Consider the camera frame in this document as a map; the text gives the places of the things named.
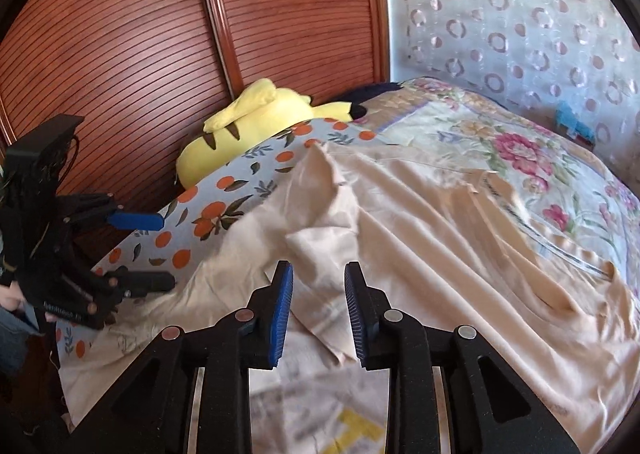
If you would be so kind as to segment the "person's left hand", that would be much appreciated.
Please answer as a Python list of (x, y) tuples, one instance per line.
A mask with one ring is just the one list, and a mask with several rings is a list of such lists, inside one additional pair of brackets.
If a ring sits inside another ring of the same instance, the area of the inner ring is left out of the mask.
[(0, 306), (10, 312), (25, 312), (30, 307), (17, 282), (10, 286), (0, 285)]

